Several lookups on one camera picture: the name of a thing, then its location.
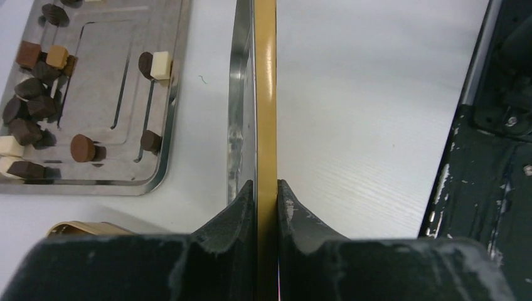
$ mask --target white chocolate piece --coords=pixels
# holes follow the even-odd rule
[[[13,163],[15,163],[17,161],[23,161],[23,160],[20,159],[20,158],[16,158],[16,157],[2,157],[2,158],[0,158],[0,174],[2,174],[2,176],[4,176],[4,177],[8,177],[10,179],[15,179],[15,180],[22,179],[21,177],[14,176],[12,174],[8,174],[8,170],[11,167],[11,165],[13,165]]]
[[[13,136],[0,137],[0,155],[22,157],[24,154],[24,147],[18,144]]]
[[[172,58],[168,51],[155,52],[151,64],[151,77],[156,80],[170,79],[170,71],[172,70]]]

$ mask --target white table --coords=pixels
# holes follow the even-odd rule
[[[279,177],[342,234],[417,235],[487,3],[462,2],[278,0]],[[0,9],[0,87],[31,3]],[[225,207],[235,3],[193,1],[161,187],[136,198],[0,194],[0,290],[57,222],[191,232]]]

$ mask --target square chocolate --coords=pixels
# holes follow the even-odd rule
[[[46,57],[46,63],[62,70],[67,65],[68,50],[59,45],[52,45]]]
[[[41,45],[22,41],[15,61],[22,68],[33,69],[39,60],[40,54]]]

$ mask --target dark chocolate piece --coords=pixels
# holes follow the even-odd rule
[[[150,130],[145,130],[142,133],[141,147],[148,152],[158,152],[161,148],[161,136]]]
[[[4,120],[5,124],[10,124],[17,118],[28,118],[28,116],[29,113],[26,102],[18,99],[17,96],[14,96],[10,101],[8,101],[6,107],[4,108],[4,112],[2,113],[2,119]]]
[[[90,138],[77,134],[70,143],[70,154],[76,162],[89,162],[94,159],[96,147]]]
[[[21,146],[34,144],[43,138],[41,129],[34,122],[24,119],[12,121],[9,124],[9,132]]]
[[[61,71],[47,65],[43,61],[39,61],[31,71],[31,74],[35,78],[40,79],[45,85],[51,87],[53,85],[53,81],[61,76]]]
[[[59,26],[68,21],[67,12],[57,5],[45,4],[41,10],[46,20],[52,25]]]
[[[29,161],[16,161],[8,169],[8,174],[23,179],[44,179],[45,167]]]
[[[141,71],[142,75],[148,80],[153,79],[153,77],[150,75],[152,62],[153,55],[150,52],[144,52],[139,57],[139,70]]]
[[[47,52],[42,52],[41,51],[41,54],[39,55],[39,61],[43,61],[46,63],[46,58],[48,57],[48,53]]]
[[[28,112],[36,120],[43,120],[56,113],[55,102],[48,96],[39,96],[28,102]]]
[[[20,43],[16,63],[22,68],[33,69],[41,54],[41,45],[26,41]]]
[[[77,2],[79,2],[79,0],[61,0],[61,3],[63,3],[64,5],[73,5]]]
[[[38,78],[29,78],[15,86],[15,94],[23,99],[32,99],[44,95],[46,88]]]
[[[72,73],[74,73],[74,69],[76,67],[76,63],[78,62],[78,58],[73,55],[69,55],[66,59],[66,65],[63,68],[63,74],[65,74],[68,77],[72,76]]]

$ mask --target metal plate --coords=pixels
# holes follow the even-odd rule
[[[45,139],[27,147],[24,159],[47,167],[46,179],[0,179],[3,193],[140,195],[153,190],[166,173],[174,125],[179,73],[186,45],[189,0],[103,0],[68,7],[67,26],[43,22],[36,0],[23,40],[39,43],[43,52],[62,45],[78,58],[71,78],[61,77],[55,100],[59,113],[39,122]],[[140,73],[141,53],[173,54],[172,79],[150,82]],[[31,77],[17,64],[8,78],[0,109],[13,88]],[[161,151],[144,152],[144,130],[160,134]],[[8,135],[2,126],[0,134]],[[83,134],[95,141],[97,158],[77,163],[70,141]]]

